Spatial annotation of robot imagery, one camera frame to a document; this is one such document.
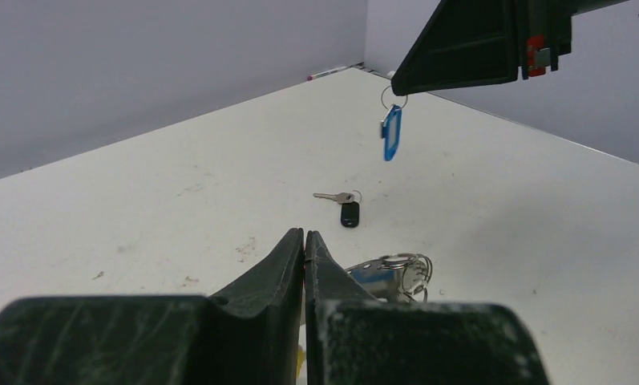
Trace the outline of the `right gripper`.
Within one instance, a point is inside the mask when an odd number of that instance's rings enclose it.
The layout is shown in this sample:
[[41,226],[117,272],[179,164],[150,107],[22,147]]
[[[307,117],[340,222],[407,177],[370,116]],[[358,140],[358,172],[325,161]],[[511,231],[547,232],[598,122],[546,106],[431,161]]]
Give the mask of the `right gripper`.
[[441,1],[391,79],[397,96],[527,80],[572,52],[572,18],[621,0]]

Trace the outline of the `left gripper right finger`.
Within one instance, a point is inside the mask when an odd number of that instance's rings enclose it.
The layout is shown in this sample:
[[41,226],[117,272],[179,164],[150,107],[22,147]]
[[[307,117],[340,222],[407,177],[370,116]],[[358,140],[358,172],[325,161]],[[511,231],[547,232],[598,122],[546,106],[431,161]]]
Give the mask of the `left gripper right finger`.
[[331,256],[305,242],[310,384],[546,384],[528,328],[506,306],[382,302]]

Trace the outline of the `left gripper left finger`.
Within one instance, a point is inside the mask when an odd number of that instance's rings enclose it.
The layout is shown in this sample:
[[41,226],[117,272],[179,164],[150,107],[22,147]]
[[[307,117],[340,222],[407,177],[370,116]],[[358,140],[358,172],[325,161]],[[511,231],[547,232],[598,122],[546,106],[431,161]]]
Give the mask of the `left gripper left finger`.
[[0,312],[0,384],[293,384],[304,233],[218,292],[32,297]]

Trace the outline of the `metal key ring plate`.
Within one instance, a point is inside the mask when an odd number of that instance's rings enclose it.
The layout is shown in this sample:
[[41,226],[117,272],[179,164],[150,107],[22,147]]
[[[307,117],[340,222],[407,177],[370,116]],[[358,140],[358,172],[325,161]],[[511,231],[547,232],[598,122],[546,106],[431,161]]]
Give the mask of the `metal key ring plate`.
[[420,253],[395,253],[353,265],[346,273],[378,300],[426,302],[433,264]]

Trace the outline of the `blue tagged key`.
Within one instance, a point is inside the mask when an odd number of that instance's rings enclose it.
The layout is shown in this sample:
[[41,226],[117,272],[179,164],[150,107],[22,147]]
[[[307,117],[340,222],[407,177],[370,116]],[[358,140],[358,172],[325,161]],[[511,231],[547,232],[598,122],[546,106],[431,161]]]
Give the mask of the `blue tagged key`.
[[392,161],[398,151],[401,126],[402,126],[402,110],[408,104],[408,96],[404,96],[402,104],[386,104],[385,94],[392,90],[392,86],[383,89],[380,101],[381,105],[386,109],[386,114],[380,122],[380,136],[383,140],[383,159],[386,162]]

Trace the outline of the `black tagged key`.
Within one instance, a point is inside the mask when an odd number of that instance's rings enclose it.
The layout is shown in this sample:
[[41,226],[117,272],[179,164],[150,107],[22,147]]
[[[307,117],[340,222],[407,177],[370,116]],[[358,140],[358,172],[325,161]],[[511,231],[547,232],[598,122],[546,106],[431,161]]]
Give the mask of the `black tagged key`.
[[362,194],[359,191],[353,190],[334,194],[315,192],[313,197],[334,201],[339,204],[341,206],[340,223],[343,227],[354,229],[359,226],[361,216],[360,202],[362,198]]

